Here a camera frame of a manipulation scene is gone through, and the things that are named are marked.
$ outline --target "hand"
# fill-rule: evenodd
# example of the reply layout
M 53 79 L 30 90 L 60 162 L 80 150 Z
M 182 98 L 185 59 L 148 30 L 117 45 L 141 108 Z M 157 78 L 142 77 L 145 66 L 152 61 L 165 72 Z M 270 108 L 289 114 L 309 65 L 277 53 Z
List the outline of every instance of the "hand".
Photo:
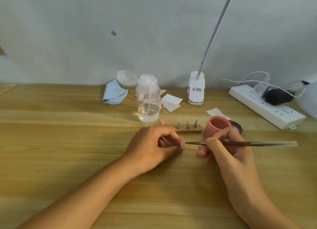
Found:
M 260 183 L 250 147 L 224 147 L 220 140 L 244 141 L 232 128 L 225 128 L 207 138 L 207 146 L 200 146 L 198 156 L 205 162 L 216 160 L 227 186 L 230 202 L 242 219 L 258 203 L 269 200 Z
M 172 144 L 171 147 L 166 147 L 163 137 Z M 181 153 L 182 147 L 184 144 L 172 127 L 143 127 L 131 139 L 122 159 L 132 163 L 135 176 L 137 176 Z

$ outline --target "gray cloth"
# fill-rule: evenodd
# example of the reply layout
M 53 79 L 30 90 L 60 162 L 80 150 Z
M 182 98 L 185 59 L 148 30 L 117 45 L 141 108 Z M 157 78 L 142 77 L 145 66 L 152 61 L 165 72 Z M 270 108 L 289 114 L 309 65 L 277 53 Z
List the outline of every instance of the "gray cloth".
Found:
M 128 93 L 129 90 L 121 88 L 116 80 L 110 81 L 106 85 L 102 102 L 105 104 L 118 105 Z

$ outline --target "power socket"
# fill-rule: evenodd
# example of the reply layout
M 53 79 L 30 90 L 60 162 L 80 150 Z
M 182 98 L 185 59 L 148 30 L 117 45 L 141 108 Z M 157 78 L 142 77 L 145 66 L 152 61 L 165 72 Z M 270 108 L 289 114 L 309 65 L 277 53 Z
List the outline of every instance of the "power socket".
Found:
M 240 85 L 232 87 L 229 91 L 229 95 L 245 104 L 281 130 L 286 128 L 294 130 L 297 128 L 296 125 L 302 123 L 306 118 L 306 116 L 286 105 L 273 106 L 267 103 L 264 99 L 253 95 L 253 91 L 254 88 L 248 85 Z

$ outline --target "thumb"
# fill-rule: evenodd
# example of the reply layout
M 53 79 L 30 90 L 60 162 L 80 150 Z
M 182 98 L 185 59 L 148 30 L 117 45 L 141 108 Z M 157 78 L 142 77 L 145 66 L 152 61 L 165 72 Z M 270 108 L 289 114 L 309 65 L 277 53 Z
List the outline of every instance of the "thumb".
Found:
M 206 144 L 208 148 L 215 155 L 216 161 L 219 166 L 227 166 L 234 161 L 234 157 L 227 151 L 227 149 L 222 145 L 220 140 L 209 137 L 206 139 Z
M 160 149 L 163 151 L 162 161 L 168 160 L 183 151 L 183 149 L 179 146 L 171 146 L 171 147 L 160 148 Z

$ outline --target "paper scrap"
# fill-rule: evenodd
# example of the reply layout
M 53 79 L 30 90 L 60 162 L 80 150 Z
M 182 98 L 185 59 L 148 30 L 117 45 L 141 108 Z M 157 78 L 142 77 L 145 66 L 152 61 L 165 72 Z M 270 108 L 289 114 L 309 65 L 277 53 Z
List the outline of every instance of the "paper scrap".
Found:
M 167 94 L 162 98 L 162 100 L 179 105 L 183 99 Z
M 165 89 L 161 89 L 161 90 L 159 91 L 159 95 L 162 95 L 165 91 L 166 91 Z
M 222 116 L 222 117 L 226 118 L 227 120 L 230 120 L 230 119 L 231 119 L 230 117 L 228 117 L 228 116 L 222 114 L 222 112 L 221 112 L 219 109 L 217 109 L 217 108 L 214 108 L 214 109 L 209 110 L 209 111 L 206 111 L 206 112 L 207 112 L 210 116 L 219 115 L 219 116 Z
M 165 108 L 166 108 L 169 112 L 172 112 L 172 111 L 176 110 L 178 107 L 180 107 L 179 104 L 174 104 L 174 103 L 171 103 L 171 102 L 166 101 L 166 100 L 161 100 L 161 103 L 162 103 L 162 105 L 165 106 Z

